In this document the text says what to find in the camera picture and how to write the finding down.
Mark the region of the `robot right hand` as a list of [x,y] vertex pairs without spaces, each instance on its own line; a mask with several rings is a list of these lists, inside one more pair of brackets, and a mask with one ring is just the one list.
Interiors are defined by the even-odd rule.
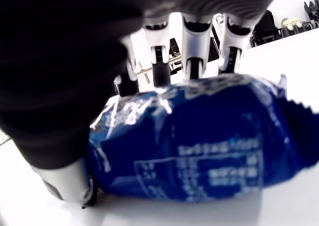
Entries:
[[56,198],[87,207],[89,126],[111,97],[138,90],[132,33],[144,29],[154,85],[169,83],[168,18],[182,14],[181,63],[200,78],[213,16],[224,13],[220,73],[238,66],[273,0],[0,0],[0,128]]

